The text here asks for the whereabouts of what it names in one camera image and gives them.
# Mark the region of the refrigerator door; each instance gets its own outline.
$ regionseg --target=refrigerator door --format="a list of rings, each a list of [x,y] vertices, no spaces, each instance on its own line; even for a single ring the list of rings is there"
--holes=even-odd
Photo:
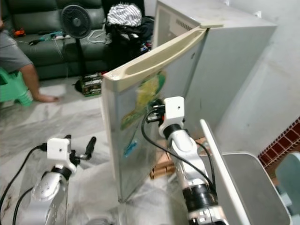
[[[185,96],[205,32],[194,28],[105,74],[103,113],[120,202],[129,198],[161,156],[143,138],[141,121],[153,101]],[[157,123],[146,124],[145,130],[152,140],[165,142]]]

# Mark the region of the white floor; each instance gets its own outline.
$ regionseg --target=white floor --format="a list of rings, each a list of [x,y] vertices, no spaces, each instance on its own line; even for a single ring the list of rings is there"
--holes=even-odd
[[[50,137],[72,135],[72,149],[84,153],[92,136],[97,138],[89,162],[77,167],[70,179],[68,225],[85,225],[94,218],[108,216],[118,225],[188,224],[184,200],[177,179],[147,180],[126,204],[118,203],[110,151],[101,115],[101,96],[84,97],[74,89],[77,78],[42,82],[41,91],[61,97],[58,103],[19,104],[0,109],[0,193],[19,169],[28,151]],[[11,224],[15,204],[49,169],[45,153],[35,151],[5,199],[1,221]],[[18,213],[22,224],[26,196]]]

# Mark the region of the refrigerator vent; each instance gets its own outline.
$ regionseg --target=refrigerator vent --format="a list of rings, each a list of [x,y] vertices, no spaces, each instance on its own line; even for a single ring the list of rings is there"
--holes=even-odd
[[[179,19],[176,19],[176,23],[177,23],[179,26],[181,26],[181,27],[183,27],[184,29],[186,29],[187,31],[189,31],[189,30],[192,29],[190,26],[186,25],[184,22],[180,21]]]

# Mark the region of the red brick wall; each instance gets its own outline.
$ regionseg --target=red brick wall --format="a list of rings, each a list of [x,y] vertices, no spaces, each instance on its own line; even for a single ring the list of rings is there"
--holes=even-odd
[[[265,169],[268,169],[298,145],[300,145],[300,117],[262,151],[258,158]]]

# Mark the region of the person's leg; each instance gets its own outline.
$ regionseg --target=person's leg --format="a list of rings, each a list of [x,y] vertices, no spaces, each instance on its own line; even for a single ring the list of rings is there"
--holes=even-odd
[[[33,64],[28,64],[19,69],[23,75],[24,82],[36,101],[40,102],[55,102],[59,99],[57,97],[43,95],[39,92],[38,74]]]
[[[0,66],[8,73],[20,71],[24,82],[36,101],[55,102],[57,97],[39,92],[38,74],[30,59],[21,51],[7,31],[0,32]]]

